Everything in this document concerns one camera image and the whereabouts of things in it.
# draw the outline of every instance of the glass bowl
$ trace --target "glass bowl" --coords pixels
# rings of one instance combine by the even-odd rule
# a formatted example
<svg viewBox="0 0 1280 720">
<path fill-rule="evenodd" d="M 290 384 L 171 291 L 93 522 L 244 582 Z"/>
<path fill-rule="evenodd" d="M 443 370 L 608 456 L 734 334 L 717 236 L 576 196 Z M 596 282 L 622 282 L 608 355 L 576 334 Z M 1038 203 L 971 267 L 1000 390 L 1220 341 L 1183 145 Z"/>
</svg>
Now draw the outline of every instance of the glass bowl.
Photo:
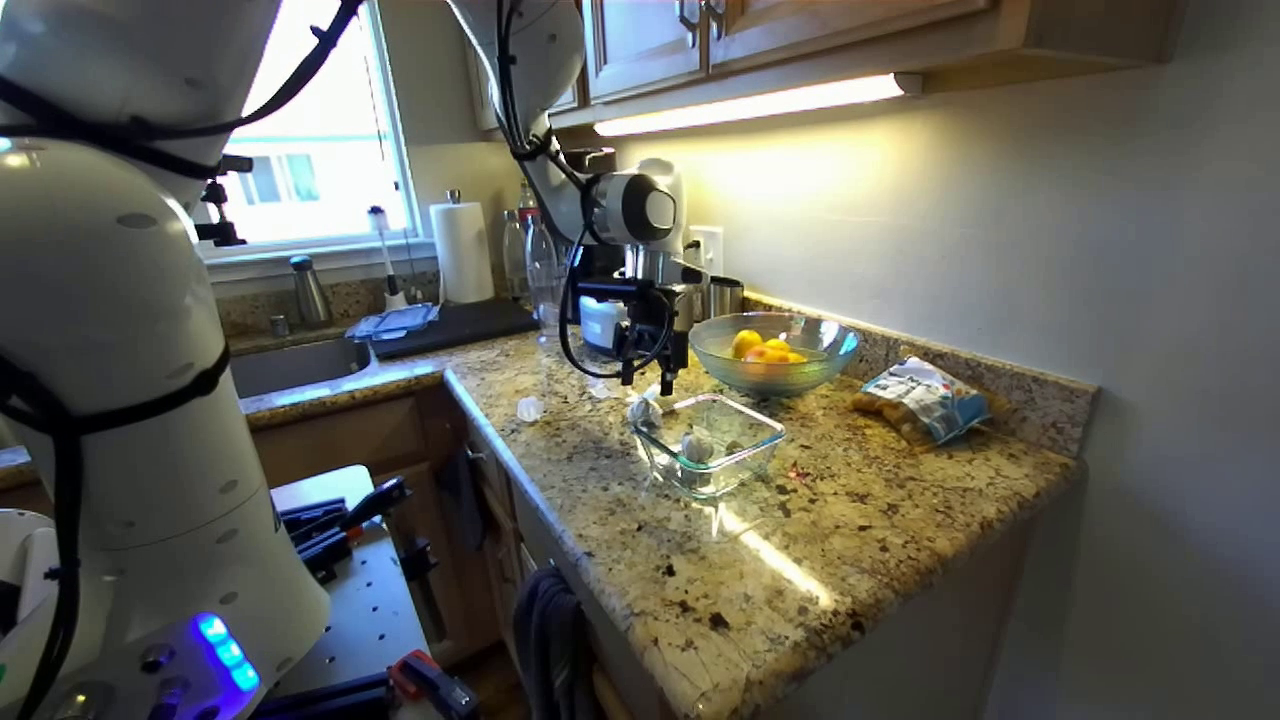
<svg viewBox="0 0 1280 720">
<path fill-rule="evenodd" d="M 753 400 L 805 396 L 841 375 L 861 334 L 834 319 L 734 312 L 686 329 L 686 348 L 722 389 Z"/>
<path fill-rule="evenodd" d="M 766 475 L 787 429 L 726 400 L 686 396 L 660 404 L 638 396 L 632 404 L 632 433 L 646 467 L 694 503 L 732 494 L 743 479 Z"/>
</svg>

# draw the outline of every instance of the under-cabinet light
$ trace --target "under-cabinet light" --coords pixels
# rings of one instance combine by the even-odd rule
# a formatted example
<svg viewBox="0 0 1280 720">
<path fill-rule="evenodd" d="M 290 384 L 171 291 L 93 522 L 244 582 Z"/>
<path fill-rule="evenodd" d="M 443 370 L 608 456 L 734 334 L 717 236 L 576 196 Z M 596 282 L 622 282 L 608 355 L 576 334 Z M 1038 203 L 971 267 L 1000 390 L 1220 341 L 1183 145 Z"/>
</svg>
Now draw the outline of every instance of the under-cabinet light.
<svg viewBox="0 0 1280 720">
<path fill-rule="evenodd" d="M 856 80 L 805 84 L 805 88 L 785 88 L 762 94 L 691 104 L 671 110 L 598 118 L 596 133 L 645 137 L 645 133 L 734 125 L 734 118 L 790 116 L 790 110 L 845 107 L 845 104 L 877 104 L 877 101 L 894 101 L 917 91 L 919 91 L 919 74 L 856 74 Z"/>
</svg>

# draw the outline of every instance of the cabinet door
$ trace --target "cabinet door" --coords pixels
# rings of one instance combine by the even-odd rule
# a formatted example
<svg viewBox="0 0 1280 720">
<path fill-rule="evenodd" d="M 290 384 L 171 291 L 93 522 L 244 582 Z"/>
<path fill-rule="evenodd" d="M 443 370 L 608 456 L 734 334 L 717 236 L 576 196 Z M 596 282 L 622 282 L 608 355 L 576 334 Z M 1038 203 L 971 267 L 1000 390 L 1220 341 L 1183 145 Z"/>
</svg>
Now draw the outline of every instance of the cabinet door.
<svg viewBox="0 0 1280 720">
<path fill-rule="evenodd" d="M 593 101 L 681 84 L 705 68 L 699 0 L 585 0 L 585 22 Z"/>
<path fill-rule="evenodd" d="M 711 62 L 749 68 L 971 17 L 992 0 L 708 0 L 708 6 Z"/>
</svg>

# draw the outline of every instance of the faucet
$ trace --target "faucet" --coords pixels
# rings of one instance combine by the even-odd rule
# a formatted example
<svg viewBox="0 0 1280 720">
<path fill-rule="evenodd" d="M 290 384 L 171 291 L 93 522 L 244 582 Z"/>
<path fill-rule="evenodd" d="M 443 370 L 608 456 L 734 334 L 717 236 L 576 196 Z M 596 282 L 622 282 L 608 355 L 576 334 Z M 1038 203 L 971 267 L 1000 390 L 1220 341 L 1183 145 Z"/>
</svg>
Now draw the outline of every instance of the faucet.
<svg viewBox="0 0 1280 720">
<path fill-rule="evenodd" d="M 288 267 L 290 267 L 290 291 L 294 291 L 299 322 L 304 329 L 332 322 L 327 291 L 325 291 L 325 282 L 314 277 L 312 257 L 290 257 Z"/>
</svg>

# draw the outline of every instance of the window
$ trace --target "window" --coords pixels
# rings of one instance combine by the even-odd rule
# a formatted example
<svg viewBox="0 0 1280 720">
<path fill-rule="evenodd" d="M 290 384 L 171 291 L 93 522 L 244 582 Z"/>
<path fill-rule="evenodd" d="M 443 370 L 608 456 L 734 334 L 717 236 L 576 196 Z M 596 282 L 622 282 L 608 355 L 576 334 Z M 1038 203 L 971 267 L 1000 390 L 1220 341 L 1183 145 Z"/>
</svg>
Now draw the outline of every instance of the window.
<svg viewBox="0 0 1280 720">
<path fill-rule="evenodd" d="M 279 88 L 332 12 L 334 0 L 279 2 L 244 107 L 261 107 Z M 386 211 L 392 231 L 415 224 L 375 29 L 375 6 L 362 2 L 319 74 L 288 107 L 228 139 L 233 156 L 250 156 L 250 173 L 222 179 L 228 217 L 246 241 L 235 253 L 373 241 L 373 203 Z"/>
</svg>

